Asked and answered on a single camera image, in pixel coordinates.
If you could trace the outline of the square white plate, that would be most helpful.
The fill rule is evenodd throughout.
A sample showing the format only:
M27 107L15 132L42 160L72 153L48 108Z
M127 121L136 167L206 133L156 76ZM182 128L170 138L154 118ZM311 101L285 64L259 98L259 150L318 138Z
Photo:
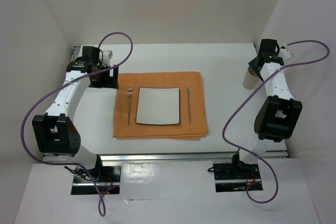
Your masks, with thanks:
M139 89L137 124L177 125L180 123L180 89Z

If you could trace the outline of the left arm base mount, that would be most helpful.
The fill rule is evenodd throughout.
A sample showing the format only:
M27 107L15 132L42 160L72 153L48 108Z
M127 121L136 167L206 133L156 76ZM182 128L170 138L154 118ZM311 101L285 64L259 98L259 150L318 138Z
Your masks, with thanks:
M90 177L80 167L67 168L73 174L71 195L96 195L97 191ZM121 166L102 166L99 174L90 169L90 174L101 194L118 195L120 193Z

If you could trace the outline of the beige paper cup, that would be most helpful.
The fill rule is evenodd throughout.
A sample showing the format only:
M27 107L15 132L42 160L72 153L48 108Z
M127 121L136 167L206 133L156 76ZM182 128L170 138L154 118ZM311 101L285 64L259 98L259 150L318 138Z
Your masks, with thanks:
M243 79L243 87L248 90L255 88L256 84L259 82L259 77L253 71L252 67L248 67Z

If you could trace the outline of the silver knife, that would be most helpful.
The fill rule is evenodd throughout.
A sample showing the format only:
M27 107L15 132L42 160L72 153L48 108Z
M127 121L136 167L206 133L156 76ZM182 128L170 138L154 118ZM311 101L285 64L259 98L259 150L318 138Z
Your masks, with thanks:
M191 117L191 104L190 104L190 89L189 87L186 88L187 93L187 107L188 107L188 120L189 124L192 123L192 117Z

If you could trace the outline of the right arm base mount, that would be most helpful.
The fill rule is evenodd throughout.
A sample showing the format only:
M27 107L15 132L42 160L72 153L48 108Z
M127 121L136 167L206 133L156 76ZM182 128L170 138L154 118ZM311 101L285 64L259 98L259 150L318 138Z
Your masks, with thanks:
M233 169L231 163L214 163L207 171L214 175L217 193L263 190L258 166L252 170Z

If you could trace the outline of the orange cloth placemat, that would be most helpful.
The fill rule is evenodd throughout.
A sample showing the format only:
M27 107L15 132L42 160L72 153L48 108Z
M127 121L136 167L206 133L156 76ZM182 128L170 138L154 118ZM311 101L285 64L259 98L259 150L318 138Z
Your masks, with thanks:
M198 139L208 132L202 77L200 72L155 72L155 73L121 73L118 76L119 88L116 93L113 113L113 136L117 138L180 138ZM128 126L129 86L133 88L131 98L131 117ZM150 126L137 124L136 110L139 89L179 88L180 89L180 123L178 125ZM190 89L192 123L188 120L187 93Z

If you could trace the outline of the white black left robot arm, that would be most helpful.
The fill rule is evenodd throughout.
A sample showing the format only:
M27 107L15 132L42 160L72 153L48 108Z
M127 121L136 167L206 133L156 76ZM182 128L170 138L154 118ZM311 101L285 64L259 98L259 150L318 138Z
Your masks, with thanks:
M67 66L66 87L58 92L43 115L36 115L32 120L39 151L85 166L85 175L93 182L104 176L102 161L82 146L73 120L80 99L91 84L90 78L85 75L101 70L102 63L103 53L99 48L84 46L82 56Z

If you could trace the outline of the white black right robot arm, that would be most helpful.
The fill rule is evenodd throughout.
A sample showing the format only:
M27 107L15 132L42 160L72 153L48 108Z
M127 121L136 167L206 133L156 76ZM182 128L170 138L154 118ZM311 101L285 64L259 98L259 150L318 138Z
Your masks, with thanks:
M281 72L275 40L264 39L258 56L250 62L267 92L258 112L256 139L239 147L229 165L235 178L253 169L270 143L291 137L302 110ZM116 138L176 138L199 140L208 132L202 76L196 71L122 73L111 112L99 113L90 124L112 130Z

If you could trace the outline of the silver fork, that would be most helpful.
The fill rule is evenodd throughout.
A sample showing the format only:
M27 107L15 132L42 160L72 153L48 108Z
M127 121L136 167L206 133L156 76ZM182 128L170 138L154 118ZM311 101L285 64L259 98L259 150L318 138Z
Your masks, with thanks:
M130 117L131 117L131 98L133 96L133 88L132 86L129 86L127 89L127 95L128 95L128 126L130 125Z

